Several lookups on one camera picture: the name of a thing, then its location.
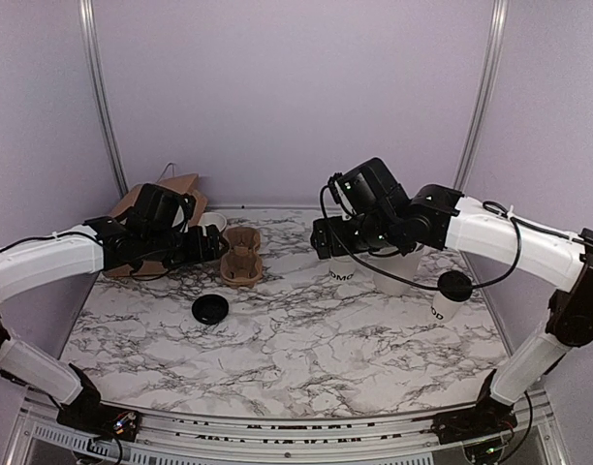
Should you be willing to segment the black plastic cup lid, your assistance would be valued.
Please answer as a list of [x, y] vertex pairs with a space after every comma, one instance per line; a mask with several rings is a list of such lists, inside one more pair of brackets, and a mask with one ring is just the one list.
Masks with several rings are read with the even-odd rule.
[[471, 279], [463, 272], [450, 270], [441, 274], [437, 281], [438, 291], [448, 300], [463, 302], [473, 293]]

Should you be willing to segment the white paper coffee cup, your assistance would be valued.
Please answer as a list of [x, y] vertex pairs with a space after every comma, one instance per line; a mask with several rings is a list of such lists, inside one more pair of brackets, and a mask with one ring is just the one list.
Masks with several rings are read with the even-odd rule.
[[448, 322], [463, 304], [464, 301], [452, 300], [442, 293], [436, 293], [429, 307], [429, 318], [437, 323]]

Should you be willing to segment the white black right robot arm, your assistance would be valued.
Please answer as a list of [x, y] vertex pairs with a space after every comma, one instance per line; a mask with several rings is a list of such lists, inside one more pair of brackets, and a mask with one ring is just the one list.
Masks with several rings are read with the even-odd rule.
[[499, 294], [534, 324], [486, 376], [474, 404], [433, 418], [442, 442], [514, 427], [515, 403], [570, 350], [593, 341], [592, 230], [550, 228], [438, 184], [409, 195], [378, 158], [332, 175], [319, 200], [340, 210], [314, 222], [311, 244], [320, 259], [346, 256], [364, 264], [369, 253], [407, 255], [424, 246], [493, 261], [501, 268], [497, 277], [475, 282], [447, 273], [431, 291], [448, 301], [477, 290]]

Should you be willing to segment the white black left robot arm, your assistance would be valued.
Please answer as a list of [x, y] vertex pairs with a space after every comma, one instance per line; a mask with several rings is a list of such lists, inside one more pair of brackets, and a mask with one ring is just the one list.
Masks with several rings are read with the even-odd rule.
[[0, 375], [48, 394], [89, 431], [116, 420], [88, 376], [53, 351], [99, 272], [159, 264], [169, 273], [227, 251], [219, 227], [194, 224], [196, 206], [191, 194], [143, 184], [118, 213], [0, 247]]

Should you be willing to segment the white ribbed cup holder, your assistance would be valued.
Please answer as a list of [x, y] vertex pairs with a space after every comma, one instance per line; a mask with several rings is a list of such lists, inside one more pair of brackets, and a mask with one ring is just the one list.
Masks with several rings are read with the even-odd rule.
[[[389, 254], [393, 253], [394, 250], [392, 248], [384, 249], [381, 252], [382, 257], [374, 257], [372, 264], [389, 274], [407, 281], [412, 281], [418, 271], [423, 251], [424, 247], [418, 245], [413, 252], [405, 256], [397, 254], [389, 257]], [[391, 296], [402, 296], [410, 288], [409, 285], [403, 284], [380, 273], [373, 274], [373, 283], [379, 292]]]

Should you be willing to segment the red white paper cup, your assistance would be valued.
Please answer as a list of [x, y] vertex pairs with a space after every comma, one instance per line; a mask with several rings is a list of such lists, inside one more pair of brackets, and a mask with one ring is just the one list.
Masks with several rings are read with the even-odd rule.
[[214, 226], [218, 229], [220, 233], [222, 233], [227, 227], [228, 221], [227, 218], [218, 212], [205, 212], [199, 221], [199, 225], [204, 228], [208, 228], [210, 226]]

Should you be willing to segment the stacked white paper cups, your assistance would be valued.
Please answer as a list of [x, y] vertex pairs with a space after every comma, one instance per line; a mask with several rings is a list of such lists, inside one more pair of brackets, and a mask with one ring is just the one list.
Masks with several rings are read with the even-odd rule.
[[332, 257], [329, 260], [328, 275], [334, 284], [351, 281], [356, 273], [357, 263], [350, 256]]

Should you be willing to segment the brown pulp cup carrier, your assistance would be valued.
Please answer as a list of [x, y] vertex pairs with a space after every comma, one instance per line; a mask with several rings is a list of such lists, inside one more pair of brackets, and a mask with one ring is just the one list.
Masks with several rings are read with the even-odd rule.
[[261, 234], [250, 227], [226, 229], [229, 249], [221, 258], [220, 276], [229, 287], [253, 288], [263, 277], [263, 260], [259, 255]]

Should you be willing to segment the black lid stack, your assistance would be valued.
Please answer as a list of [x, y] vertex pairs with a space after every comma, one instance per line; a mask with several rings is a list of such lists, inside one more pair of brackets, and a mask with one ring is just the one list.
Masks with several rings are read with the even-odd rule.
[[207, 326], [221, 323], [229, 314], [229, 302], [218, 294], [204, 294], [192, 304], [192, 315], [196, 321]]

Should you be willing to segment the aluminium right frame post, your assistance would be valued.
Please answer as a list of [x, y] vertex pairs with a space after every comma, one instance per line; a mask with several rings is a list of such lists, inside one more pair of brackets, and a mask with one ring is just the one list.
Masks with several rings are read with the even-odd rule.
[[510, 2], [508, 0], [495, 0], [492, 2], [483, 68], [468, 132], [453, 182], [455, 190], [464, 191], [466, 189], [471, 169], [477, 160], [484, 120], [498, 75], [509, 7]]

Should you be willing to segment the aluminium frame post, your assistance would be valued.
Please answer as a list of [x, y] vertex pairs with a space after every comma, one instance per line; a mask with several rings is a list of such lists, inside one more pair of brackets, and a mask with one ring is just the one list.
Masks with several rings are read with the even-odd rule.
[[129, 192], [129, 186], [109, 110], [108, 92], [100, 54], [94, 2], [91, 0], [79, 0], [78, 11], [87, 68], [98, 112], [99, 124], [108, 154], [109, 167], [118, 195], [120, 198], [123, 198]]
[[464, 191], [466, 189], [471, 169], [477, 160], [484, 120], [498, 75], [509, 7], [510, 2], [508, 0], [495, 0], [492, 2], [483, 68], [468, 132], [453, 182], [455, 190]]

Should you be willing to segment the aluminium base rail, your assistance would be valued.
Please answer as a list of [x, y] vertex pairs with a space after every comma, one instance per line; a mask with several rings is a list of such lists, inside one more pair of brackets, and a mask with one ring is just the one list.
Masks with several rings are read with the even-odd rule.
[[454, 437], [456, 407], [361, 418], [230, 418], [137, 408], [131, 441], [75, 430], [29, 390], [6, 464], [568, 464], [544, 392], [496, 430]]

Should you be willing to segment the aluminium left frame post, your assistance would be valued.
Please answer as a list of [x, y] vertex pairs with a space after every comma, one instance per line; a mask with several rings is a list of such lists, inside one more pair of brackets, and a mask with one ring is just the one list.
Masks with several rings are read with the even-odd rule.
[[118, 195], [120, 198], [123, 198], [129, 192], [129, 186], [109, 110], [108, 92], [100, 54], [94, 2], [91, 0], [79, 0], [78, 11], [87, 68], [98, 112], [99, 124], [108, 154], [109, 167]]

